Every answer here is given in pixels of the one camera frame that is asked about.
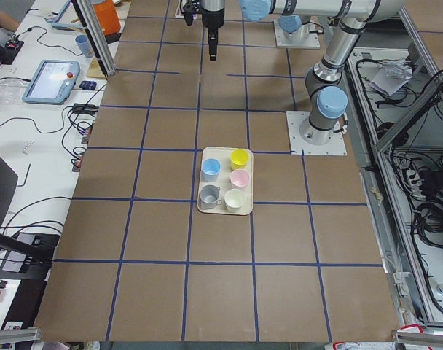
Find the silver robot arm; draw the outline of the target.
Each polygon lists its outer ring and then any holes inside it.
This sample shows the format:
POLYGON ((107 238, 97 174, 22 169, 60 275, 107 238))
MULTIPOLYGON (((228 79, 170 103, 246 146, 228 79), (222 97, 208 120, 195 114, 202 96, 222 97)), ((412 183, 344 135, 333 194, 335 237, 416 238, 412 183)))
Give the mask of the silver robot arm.
POLYGON ((343 67, 366 24, 395 15, 405 1, 240 1, 245 19, 260 21, 271 14, 282 16, 326 16, 338 19, 332 39, 323 54, 307 73, 305 84, 311 112, 302 122, 302 138, 311 144, 325 144, 343 116, 348 97, 337 84, 343 67))

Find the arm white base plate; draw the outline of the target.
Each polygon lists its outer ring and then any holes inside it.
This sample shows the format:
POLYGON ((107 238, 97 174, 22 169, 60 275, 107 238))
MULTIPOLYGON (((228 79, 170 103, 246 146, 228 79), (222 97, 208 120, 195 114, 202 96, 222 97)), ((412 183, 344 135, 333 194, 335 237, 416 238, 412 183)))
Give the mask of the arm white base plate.
POLYGON ((317 29, 311 23, 300 26, 296 31, 285 31, 279 20, 274 22, 276 46, 282 48, 297 48, 304 50, 318 50, 321 46, 317 29))
POLYGON ((293 155, 346 156, 347 151, 343 133, 333 133, 325 145, 310 144, 303 139, 300 126, 309 116, 308 111, 287 111, 286 120, 289 144, 293 155))

